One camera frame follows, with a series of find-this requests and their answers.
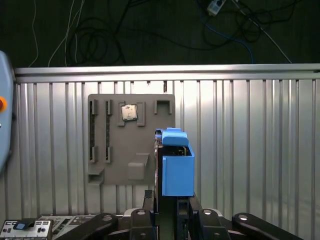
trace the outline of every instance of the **corrugated metal wall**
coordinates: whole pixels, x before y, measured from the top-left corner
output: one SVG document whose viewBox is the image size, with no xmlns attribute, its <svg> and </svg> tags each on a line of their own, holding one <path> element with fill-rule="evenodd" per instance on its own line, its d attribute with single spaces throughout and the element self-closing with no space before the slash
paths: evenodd
<svg viewBox="0 0 320 240">
<path fill-rule="evenodd" d="M 164 82 L 35 78 L 38 83 L 17 78 L 0 222 L 141 206 L 152 186 L 85 184 L 87 97 L 163 94 Z M 227 218 L 250 212 L 320 239 L 320 80 L 169 80 L 166 94 L 175 95 L 176 126 L 187 131 L 195 152 L 195 191 L 204 207 Z"/>
</svg>

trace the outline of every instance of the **gray block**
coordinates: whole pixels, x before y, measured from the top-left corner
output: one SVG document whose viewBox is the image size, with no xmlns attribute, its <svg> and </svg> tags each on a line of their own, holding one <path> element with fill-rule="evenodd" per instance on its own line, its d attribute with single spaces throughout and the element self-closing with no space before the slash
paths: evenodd
<svg viewBox="0 0 320 240">
<path fill-rule="evenodd" d="M 149 153 L 137 153 L 132 162 L 128 164 L 128 179 L 143 180 L 145 179 L 146 166 L 148 163 Z"/>
</svg>

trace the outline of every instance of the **button panel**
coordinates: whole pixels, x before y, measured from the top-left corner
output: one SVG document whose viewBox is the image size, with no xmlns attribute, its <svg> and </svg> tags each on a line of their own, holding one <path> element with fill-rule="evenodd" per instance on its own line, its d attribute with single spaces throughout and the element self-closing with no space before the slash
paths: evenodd
<svg viewBox="0 0 320 240">
<path fill-rule="evenodd" d="M 0 51 L 0 172 L 10 152 L 14 74 L 8 57 Z"/>
<path fill-rule="evenodd" d="M 24 227 L 23 229 L 13 229 L 15 224 L 23 224 L 28 226 L 27 223 L 20 223 L 17 221 L 5 221 L 0 231 L 0 239 L 19 239 L 19 240 L 51 240 L 52 236 L 52 221 L 37 220 L 34 225 Z"/>
</svg>

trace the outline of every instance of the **white connector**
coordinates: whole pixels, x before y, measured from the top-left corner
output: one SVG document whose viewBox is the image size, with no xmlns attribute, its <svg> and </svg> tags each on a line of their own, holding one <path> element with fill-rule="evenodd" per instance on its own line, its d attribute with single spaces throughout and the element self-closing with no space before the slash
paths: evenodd
<svg viewBox="0 0 320 240">
<path fill-rule="evenodd" d="M 215 16 L 219 13 L 226 0 L 213 0 L 207 7 L 210 16 Z"/>
</svg>

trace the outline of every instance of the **orange button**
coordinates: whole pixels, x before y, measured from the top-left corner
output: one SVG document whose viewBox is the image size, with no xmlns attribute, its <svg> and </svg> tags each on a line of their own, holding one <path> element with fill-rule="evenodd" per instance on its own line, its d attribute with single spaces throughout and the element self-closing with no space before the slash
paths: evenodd
<svg viewBox="0 0 320 240">
<path fill-rule="evenodd" d="M 0 113 L 6 110 L 8 104 L 6 99 L 3 96 L 0 96 Z"/>
</svg>

